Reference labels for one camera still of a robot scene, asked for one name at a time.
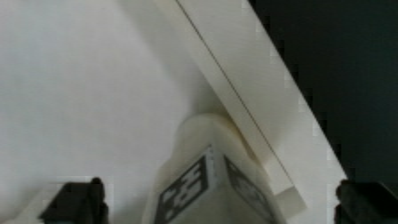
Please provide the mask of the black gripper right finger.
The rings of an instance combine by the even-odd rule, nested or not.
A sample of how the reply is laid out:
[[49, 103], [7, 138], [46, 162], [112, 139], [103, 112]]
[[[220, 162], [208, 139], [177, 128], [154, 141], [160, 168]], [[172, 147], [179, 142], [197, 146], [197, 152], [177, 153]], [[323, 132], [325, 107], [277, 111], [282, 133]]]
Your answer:
[[398, 183], [343, 180], [334, 224], [398, 224]]

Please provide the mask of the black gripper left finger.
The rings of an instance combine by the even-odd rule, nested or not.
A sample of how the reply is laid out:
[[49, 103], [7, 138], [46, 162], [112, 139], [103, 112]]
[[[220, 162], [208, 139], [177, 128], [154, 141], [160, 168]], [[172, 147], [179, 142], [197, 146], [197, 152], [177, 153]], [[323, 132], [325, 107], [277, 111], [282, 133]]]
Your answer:
[[44, 224], [108, 224], [104, 185], [97, 177], [88, 182], [67, 182], [39, 215]]

